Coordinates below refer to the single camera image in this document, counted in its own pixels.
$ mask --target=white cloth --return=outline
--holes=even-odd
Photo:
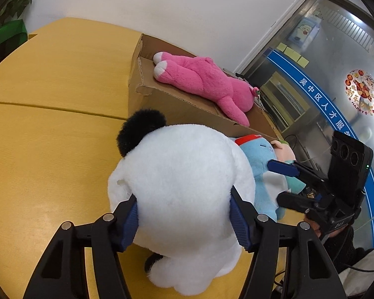
[[[374,270],[374,250],[367,254],[354,268],[362,270]],[[374,281],[374,272],[359,272],[346,269],[339,274],[339,278],[347,296],[363,294]]]

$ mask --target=sticky note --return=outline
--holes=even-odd
[[[282,52],[285,51],[286,48],[287,48],[287,45],[283,44],[283,43],[279,43],[278,46],[277,46],[277,49],[282,51]]]
[[[301,57],[297,63],[298,63],[300,66],[302,66],[303,68],[305,68],[306,65],[309,64],[309,61],[308,61],[306,58]]]
[[[287,47],[284,51],[284,54],[287,55],[290,59],[297,62],[298,59],[301,57],[299,53],[294,51],[292,48]]]

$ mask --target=cartoon poster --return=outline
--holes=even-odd
[[[374,78],[363,70],[353,70],[346,76],[345,92],[359,112],[374,114]]]
[[[318,31],[319,24],[305,17],[294,28],[288,40],[304,49],[316,37]]]

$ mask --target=camera lens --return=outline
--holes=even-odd
[[[336,140],[333,140],[333,151],[336,152],[338,149],[338,142]]]
[[[342,145],[341,147],[341,158],[347,159],[349,155],[349,148],[346,145]]]
[[[357,155],[356,152],[353,152],[351,155],[351,163],[353,166],[356,166],[357,162],[359,162],[359,156]]]

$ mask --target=glass door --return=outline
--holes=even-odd
[[[346,0],[307,0],[242,72],[299,161],[328,172],[334,130],[374,150],[374,20]],[[374,160],[355,245],[374,246]]]

